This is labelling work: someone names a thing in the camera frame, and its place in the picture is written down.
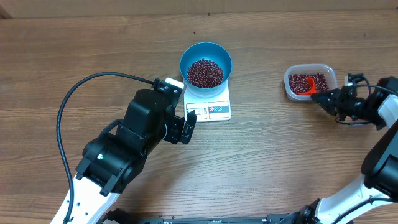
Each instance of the plastic container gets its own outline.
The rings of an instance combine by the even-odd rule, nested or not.
[[[220,85],[213,88],[199,88],[188,82],[189,67],[201,59],[211,60],[223,70],[224,77]],[[219,95],[225,90],[232,71],[232,59],[222,46],[211,42],[201,42],[192,45],[184,52],[180,61],[180,71],[189,92],[199,98],[209,98]]]
[[[292,92],[289,85],[289,75],[322,73],[325,75],[329,90],[338,88],[336,75],[331,67],[325,64],[294,65],[285,72],[285,89],[287,98],[293,101],[312,101],[311,96],[300,96]]]

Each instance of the red bean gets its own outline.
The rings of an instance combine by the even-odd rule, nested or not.
[[[211,60],[201,59],[191,65],[187,72],[187,80],[200,88],[213,88],[221,84],[223,70]]]
[[[313,81],[315,82],[315,85],[317,86],[317,90],[319,92],[329,90],[324,74],[321,73],[314,73],[311,75],[294,74],[294,75],[289,75],[289,86],[292,92],[297,94],[309,91],[311,89],[311,86],[307,81],[307,77],[313,78]]]

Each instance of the wooden table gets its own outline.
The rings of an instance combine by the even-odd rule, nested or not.
[[[197,124],[189,145],[160,143],[112,209],[165,218],[286,213],[360,174],[386,129],[342,126],[314,103],[289,101],[283,76],[303,63],[330,65],[339,86],[348,72],[371,83],[397,75],[396,10],[1,20],[0,222],[48,223],[59,209],[68,185],[55,118],[72,85],[104,71],[179,79],[183,51],[204,41],[233,58],[231,121]],[[62,121],[72,170],[140,88],[149,85],[102,77],[72,95]],[[357,221],[397,223],[397,208]]]

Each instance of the blue bowl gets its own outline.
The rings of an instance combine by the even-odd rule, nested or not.
[[[201,59],[215,62],[223,70],[223,81],[220,85],[213,88],[199,88],[187,80],[189,67]],[[227,84],[227,79],[232,71],[232,59],[229,53],[220,45],[211,42],[197,43],[189,47],[181,57],[180,71],[187,88],[196,96],[211,97],[221,93]]]

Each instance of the container of beans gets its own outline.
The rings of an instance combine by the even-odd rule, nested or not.
[[[209,98],[225,90],[232,71],[232,59],[218,44],[197,43],[182,55],[180,71],[189,92]]]
[[[338,88],[336,75],[331,67],[324,64],[295,65],[285,72],[284,81],[288,99],[311,101],[309,95],[298,95],[309,90],[307,78],[313,78],[319,92]]]

